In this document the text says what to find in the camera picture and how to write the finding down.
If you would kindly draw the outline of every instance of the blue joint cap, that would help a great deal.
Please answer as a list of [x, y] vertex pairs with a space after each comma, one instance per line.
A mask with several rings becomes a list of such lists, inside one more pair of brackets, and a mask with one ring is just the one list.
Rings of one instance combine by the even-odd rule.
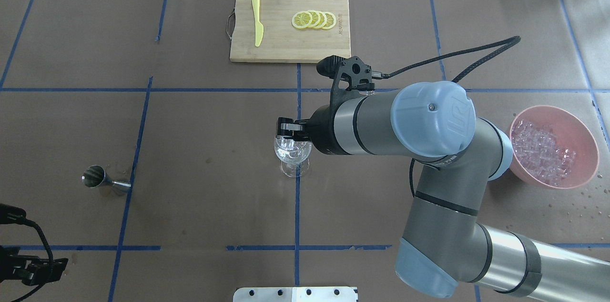
[[462, 152], [475, 136], [475, 105], [453, 82], [409, 85], [394, 98], [392, 129], [410, 151], [423, 157]]
[[499, 130], [495, 126], [495, 124], [491, 123], [489, 120], [484, 119], [489, 124], [494, 126], [496, 132], [499, 134], [500, 141], [502, 143], [502, 159], [499, 163], [499, 167], [496, 172], [488, 179], [488, 181], [492, 181], [496, 178], [502, 176], [506, 170], [510, 167], [510, 163], [512, 163], [512, 143], [510, 143], [510, 139], [508, 139], [508, 135], [506, 135], [503, 131]]
[[396, 274], [413, 289], [438, 298], [453, 296], [458, 286], [458, 281], [403, 238], [400, 238]]

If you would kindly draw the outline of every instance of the yellow knife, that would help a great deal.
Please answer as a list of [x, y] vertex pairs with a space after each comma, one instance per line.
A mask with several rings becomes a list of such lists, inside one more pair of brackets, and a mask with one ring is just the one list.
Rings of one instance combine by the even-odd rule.
[[254, 10], [254, 45], [259, 47], [265, 30], [261, 24], [261, 0], [252, 0], [252, 9]]

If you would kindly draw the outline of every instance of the ur logo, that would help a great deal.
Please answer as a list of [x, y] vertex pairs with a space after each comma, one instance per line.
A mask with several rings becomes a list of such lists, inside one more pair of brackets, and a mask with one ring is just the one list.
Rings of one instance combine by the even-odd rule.
[[451, 116], [447, 120], [447, 126], [449, 130], [466, 136], [471, 111], [470, 105], [456, 98], [453, 98], [451, 102]]

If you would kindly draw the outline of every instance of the pink bowl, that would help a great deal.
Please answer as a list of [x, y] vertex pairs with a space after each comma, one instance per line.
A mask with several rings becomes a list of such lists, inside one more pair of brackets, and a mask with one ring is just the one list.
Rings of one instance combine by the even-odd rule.
[[573, 189], [588, 183], [600, 164], [600, 152], [593, 135], [580, 120], [563, 109], [551, 105], [536, 105], [521, 111], [510, 124], [508, 136], [512, 142], [512, 129], [521, 120], [528, 120], [534, 126], [551, 126], [557, 137], [557, 145], [570, 148], [577, 153], [571, 173], [563, 179], [559, 187], [548, 185], [534, 178], [512, 153], [510, 171], [525, 183], [547, 189]]

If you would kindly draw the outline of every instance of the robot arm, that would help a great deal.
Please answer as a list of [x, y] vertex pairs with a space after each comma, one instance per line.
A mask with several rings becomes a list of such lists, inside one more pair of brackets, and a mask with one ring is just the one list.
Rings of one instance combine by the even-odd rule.
[[372, 70], [357, 57], [317, 68], [334, 79], [331, 104], [307, 120], [280, 118], [277, 136], [325, 154], [403, 155], [425, 165], [396, 261], [406, 284], [440, 298], [462, 281], [548, 302], [610, 301], [610, 263], [477, 224], [486, 184], [508, 169], [512, 146], [475, 116], [462, 87], [422, 82], [371, 94]]

